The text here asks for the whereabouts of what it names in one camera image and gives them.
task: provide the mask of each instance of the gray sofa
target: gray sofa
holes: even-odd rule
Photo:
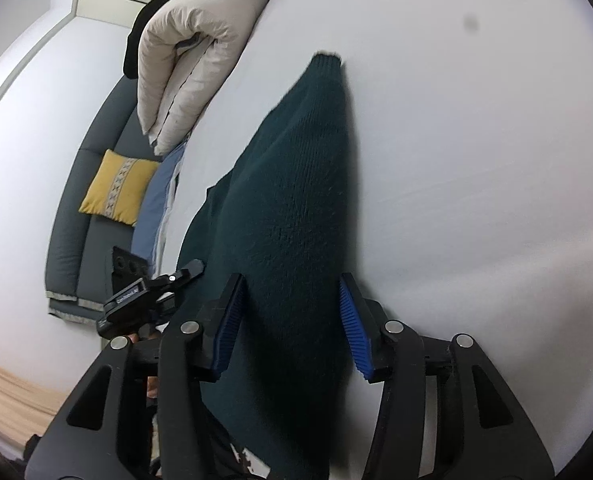
[[[79,213],[107,149],[160,160],[142,135],[136,116],[136,81],[122,78],[103,103],[76,155],[61,197],[46,261],[49,313],[93,323],[112,295],[108,279],[114,246],[129,250],[132,227]]]

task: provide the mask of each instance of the bed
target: bed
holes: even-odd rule
[[[592,6],[270,0],[188,140],[163,272],[318,50],[347,79],[348,270],[419,333],[474,336],[560,471],[593,430]],[[333,478],[361,477],[380,398],[354,374]]]

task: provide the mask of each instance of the folded white comforter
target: folded white comforter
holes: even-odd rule
[[[139,43],[137,113],[157,155],[194,126],[236,65],[268,0],[170,0]]]

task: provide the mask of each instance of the dark green sweater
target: dark green sweater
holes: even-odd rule
[[[348,131],[341,62],[316,55],[193,219],[179,267],[195,312],[232,272],[249,306],[229,369],[204,402],[288,479],[327,479],[347,343],[337,280],[347,246]]]

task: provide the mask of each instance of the metal screw head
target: metal screw head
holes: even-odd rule
[[[390,334],[400,334],[403,332],[403,323],[397,320],[390,320],[385,323],[385,331],[389,332]]]
[[[470,346],[475,344],[475,340],[467,334],[459,334],[457,336],[457,344],[461,346],[461,348],[470,348]]]
[[[128,345],[128,338],[120,335],[115,337],[112,341],[110,341],[110,346],[115,350],[121,350]]]
[[[195,332],[198,332],[199,328],[200,326],[196,321],[186,321],[180,326],[180,330],[184,334],[193,334]]]

